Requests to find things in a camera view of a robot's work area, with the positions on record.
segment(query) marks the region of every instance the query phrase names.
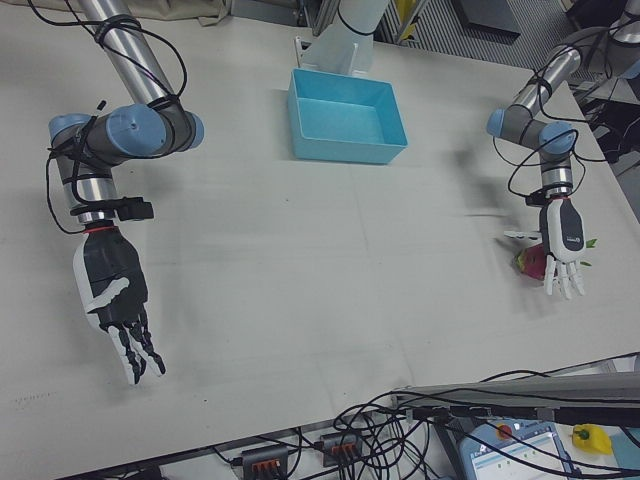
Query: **screen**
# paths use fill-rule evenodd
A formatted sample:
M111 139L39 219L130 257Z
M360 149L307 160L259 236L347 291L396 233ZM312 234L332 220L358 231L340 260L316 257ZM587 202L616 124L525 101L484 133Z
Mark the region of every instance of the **screen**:
M554 434L550 431L532 432L529 438L522 438L522 440L540 450L559 455ZM560 460L519 443L511 444L503 448L502 451L541 467L552 468L560 472L565 471ZM522 465L484 446L480 451L472 454L471 461L477 480L558 480L562 478Z

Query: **blue plastic bin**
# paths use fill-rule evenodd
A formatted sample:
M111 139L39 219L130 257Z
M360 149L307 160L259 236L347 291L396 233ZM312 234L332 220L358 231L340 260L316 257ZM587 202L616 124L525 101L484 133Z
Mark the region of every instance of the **blue plastic bin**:
M298 68L288 105L298 158L387 164L407 147L389 83Z

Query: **blue joint cap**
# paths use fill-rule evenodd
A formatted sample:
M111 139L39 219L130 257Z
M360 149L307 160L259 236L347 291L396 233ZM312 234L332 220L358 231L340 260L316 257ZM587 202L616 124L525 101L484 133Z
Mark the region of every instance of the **blue joint cap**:
M91 119L91 115L86 115L84 113L70 113L68 115L58 115L57 117L53 117L49 121L49 135L51 136L51 141L56 138L56 136L66 130L69 127L73 127L75 125L84 125Z
M567 153L571 150L576 140L576 134L571 130L573 130L573 127L567 122L550 123L542 129L538 138L540 145L546 143L542 149L552 155Z
M636 78L638 75L640 75L640 60L631 65L631 68L620 75L620 78L630 80Z
M188 112L193 117L193 122L196 125L195 136L193 137L193 142L189 145L189 148L196 148L198 145L202 143L204 140L204 123L200 120L200 117L195 113Z
M502 124L504 123L504 110L498 108L487 121L487 133L493 137L500 138L502 135Z
M134 157L152 155L167 141L167 129L158 112L139 103L116 108L105 127L109 141Z

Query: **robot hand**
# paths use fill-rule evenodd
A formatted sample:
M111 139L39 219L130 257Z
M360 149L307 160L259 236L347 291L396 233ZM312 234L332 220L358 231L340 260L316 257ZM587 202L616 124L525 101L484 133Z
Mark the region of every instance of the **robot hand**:
M547 265L544 275L544 288L547 295L553 294L556 278L562 294L571 299L571 286L584 295L584 282L580 272L579 259L586 245L582 228L582 217L568 198L549 201L540 212L540 232L506 231L511 238L542 239Z
M111 337L129 384L140 381L147 364L163 375L166 369L151 343L144 309L147 284L133 245L112 224L89 229L73 269L87 320Z

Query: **white table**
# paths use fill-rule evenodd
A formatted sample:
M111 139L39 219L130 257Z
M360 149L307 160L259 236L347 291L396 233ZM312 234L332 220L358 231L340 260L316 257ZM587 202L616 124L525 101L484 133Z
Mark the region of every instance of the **white table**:
M298 30L145 26L183 52L184 104L208 133L193 152L115 171L120 193L144 195L157 216L122 229L168 373L131 388L83 317L80 239L56 230L44 195L48 120L129 99L81 29L0 5L0 478L70 475L324 420L392 387L637 348L640 227L606 165L575 196L599 240L588 296L547 298L511 266L520 244L502 231L535 228L538 212L506 192L484 124L525 70L376 45L372 77L393 83L410 147L388 167L307 162L292 154L285 106ZM567 88L549 110L579 115ZM580 152L598 157L577 128ZM521 188L539 186L530 170Z

